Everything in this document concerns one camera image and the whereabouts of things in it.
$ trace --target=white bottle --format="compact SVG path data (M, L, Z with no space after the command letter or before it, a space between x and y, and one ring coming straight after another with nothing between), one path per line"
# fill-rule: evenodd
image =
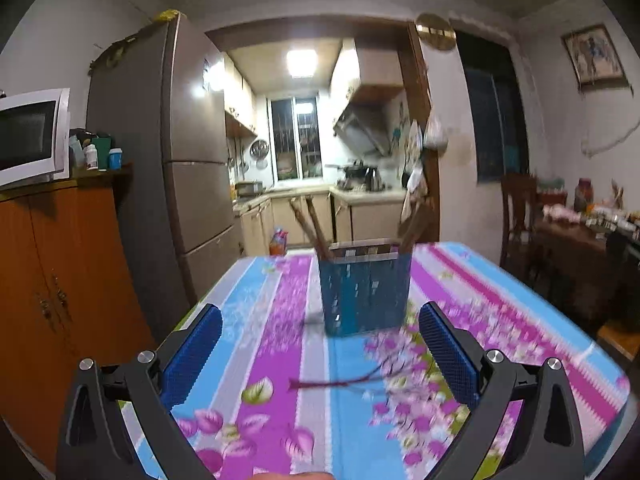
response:
M84 147L84 158L86 159L86 168L88 170L97 170L98 169L98 149L93 145L89 144Z

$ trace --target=picture frame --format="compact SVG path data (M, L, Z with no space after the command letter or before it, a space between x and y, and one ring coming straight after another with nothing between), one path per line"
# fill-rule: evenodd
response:
M603 23L562 36L580 92L629 86L607 27Z

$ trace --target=microwave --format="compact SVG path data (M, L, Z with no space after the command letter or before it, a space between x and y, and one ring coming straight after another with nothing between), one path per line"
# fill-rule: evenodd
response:
M68 178L68 106L69 88L0 99L0 186Z

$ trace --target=metal screw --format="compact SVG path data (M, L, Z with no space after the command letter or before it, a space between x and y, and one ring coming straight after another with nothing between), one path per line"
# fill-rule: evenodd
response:
M151 350L144 350L138 354L139 363L150 363L156 356Z
M546 362L546 364L548 364L549 368L551 368L552 370L559 370L560 368L562 368L562 361L557 357L552 357L551 359L549 359L549 361Z
M504 361L504 354L499 350L489 350L486 356L492 363L501 363Z
M94 360L86 357L85 359L82 359L82 361L80 361L79 367L83 372L85 372L89 370L93 365L94 365Z

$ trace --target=wooden stick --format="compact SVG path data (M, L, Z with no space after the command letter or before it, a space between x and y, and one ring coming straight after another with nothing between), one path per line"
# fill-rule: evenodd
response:
M428 203L422 202L418 204L414 216L411 218L409 227L404 233L404 236L402 236L402 241L398 248L399 253L411 253L414 250L416 241L431 223L432 213L433 209Z
M318 220L318 214L316 213L316 206L314 206L314 198L312 196L307 195L305 197L306 200L306 208L309 210L309 216L311 216L311 221L316 229L316 236L318 237L318 244L322 247L322 252L327 260L332 259L331 251L329 250L329 244L326 242L326 238L324 238L324 233L322 232L322 228L320 227L320 221Z
M289 206L293 210L293 215L296 217L298 224L302 227L305 235L309 238L309 241L313 244L316 249L316 253L318 253L318 258L325 259L326 255L322 252L322 247L318 243L318 239L316 238L313 229L306 223L305 216L302 214L302 209L296 204L296 199L292 198L289 200Z

